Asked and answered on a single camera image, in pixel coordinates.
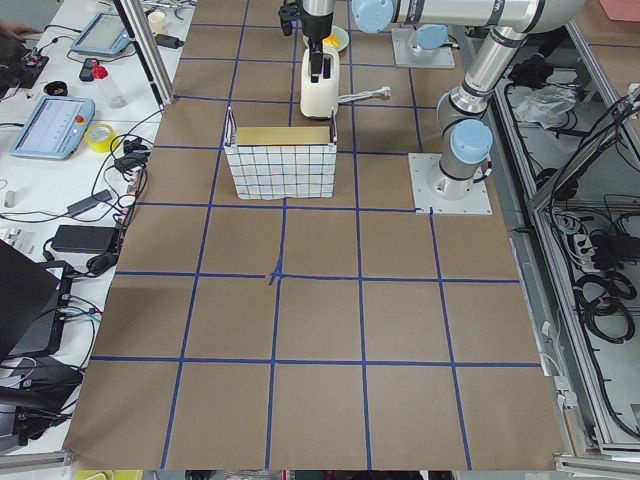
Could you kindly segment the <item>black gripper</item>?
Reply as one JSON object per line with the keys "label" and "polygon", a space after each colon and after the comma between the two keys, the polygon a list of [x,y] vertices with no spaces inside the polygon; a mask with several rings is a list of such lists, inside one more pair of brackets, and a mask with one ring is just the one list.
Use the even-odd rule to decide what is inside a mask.
{"label": "black gripper", "polygon": [[333,15],[301,15],[303,34],[308,39],[310,81],[317,83],[324,65],[323,40],[331,34]]}

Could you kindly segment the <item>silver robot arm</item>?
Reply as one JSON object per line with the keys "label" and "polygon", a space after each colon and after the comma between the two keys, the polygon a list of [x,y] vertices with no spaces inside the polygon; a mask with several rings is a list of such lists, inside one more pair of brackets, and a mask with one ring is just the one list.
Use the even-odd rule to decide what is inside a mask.
{"label": "silver robot arm", "polygon": [[582,1],[382,1],[379,26],[398,21],[488,27],[490,32],[463,81],[441,99],[437,117],[443,154],[427,175],[446,200],[464,198],[488,156],[493,136],[481,121],[494,88],[531,33],[554,30],[571,20]]}
{"label": "silver robot arm", "polygon": [[[530,31],[537,23],[542,1],[353,1],[351,11],[358,29],[368,34],[382,32],[391,24],[412,27],[424,25],[508,26],[519,32]],[[279,9],[281,28],[291,34],[296,21],[308,41],[310,81],[317,83],[325,74],[323,41],[331,34],[333,1],[285,1]]]}

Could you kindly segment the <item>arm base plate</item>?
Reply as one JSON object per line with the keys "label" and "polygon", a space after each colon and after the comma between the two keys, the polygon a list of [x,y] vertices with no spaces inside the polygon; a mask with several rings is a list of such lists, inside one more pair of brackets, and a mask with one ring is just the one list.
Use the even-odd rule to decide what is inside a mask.
{"label": "arm base plate", "polygon": [[491,215],[492,208],[478,166],[467,180],[453,180],[440,169],[441,154],[410,153],[409,172],[414,209],[424,215]]}
{"label": "arm base plate", "polygon": [[407,68],[454,69],[446,25],[423,24],[391,30],[395,64]]}

